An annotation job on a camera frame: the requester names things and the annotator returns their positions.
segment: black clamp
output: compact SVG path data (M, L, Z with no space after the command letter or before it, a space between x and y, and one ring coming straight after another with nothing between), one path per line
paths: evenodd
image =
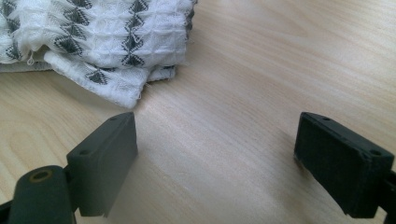
M74 213L107 216L137 155L134 114L108 119L69 154L67 166L35 169L18 180L0 224L72 224Z
M396 223L393 154L332 119L302 113L294 155L345 214L372 218L381 206L384 223Z

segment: table surface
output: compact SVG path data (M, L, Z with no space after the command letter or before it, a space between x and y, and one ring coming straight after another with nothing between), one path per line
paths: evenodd
M301 112L396 153L396 3L200 0L187 55L134 108L138 158L109 219L78 223L382 223L346 217L293 159ZM0 202L128 111L54 72L0 75Z

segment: diamond pattern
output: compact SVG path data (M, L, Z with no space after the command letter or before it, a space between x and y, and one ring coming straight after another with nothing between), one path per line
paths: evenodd
M55 38L55 46L69 54L81 56L82 47L73 39L71 35L59 36Z
M15 3L12 3L8 0L3 1L3 14L6 17L9 16L9 14L11 14L11 12L14 11L16 8L17 5L15 5Z
M139 56L134 54L128 54L125 58L122 59L123 65L131 65L131 66L143 66L145 61L141 59Z
M75 38L83 40L87 39L87 36L83 34L82 29L75 25L73 22L61 25L61 29Z
M143 25L143 20L140 19L139 16L134 15L130 20L128 20L126 22L126 26L125 29L126 31L128 31L129 33L131 33L132 31L137 30L138 28L140 28Z
M78 7L75 7L73 9L65 11L64 16L68 20L73 21L77 24L81 24L81 25L85 25L85 26L90 24L90 21L88 20L88 18L84 15L84 13Z
M16 41L6 49L6 55L13 60L21 60L22 55L18 50L18 43Z
M21 26L20 21L17 21L17 20L7 19L7 24L8 24L9 31L11 33L14 33L14 31L18 30Z
M100 84L100 85L106 85L107 84L107 77L102 73L100 69L88 73L85 75L86 78L88 78L90 81Z
M89 0L67 0L67 2L75 5L76 7L85 7L85 8L91 8L92 3Z
M134 52L143 46L143 40L140 39L136 41L136 39L137 37L135 35L129 35L127 39L122 42L122 47L130 53Z
M129 11L131 13L137 13L137 12L147 11L147 10L149 10L149 4L144 0L134 1L134 3L132 3L131 7L129 8Z

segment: textured fabric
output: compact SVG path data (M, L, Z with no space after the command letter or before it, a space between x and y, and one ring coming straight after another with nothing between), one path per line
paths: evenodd
M184 62L196 0L2 0L0 72L48 70L133 107Z

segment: hole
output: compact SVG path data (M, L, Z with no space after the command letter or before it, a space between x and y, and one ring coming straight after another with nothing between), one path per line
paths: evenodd
M87 150L87 149L81 150L81 151L79 152L79 155L81 155L81 156L86 156L86 155L88 155L88 154L90 154L90 151Z
M40 170L30 175L29 180L32 183L42 182L52 176L51 170Z
M381 152L379 152L377 150L374 150L374 149L370 150L370 153L375 155L375 156L381 156L382 155Z

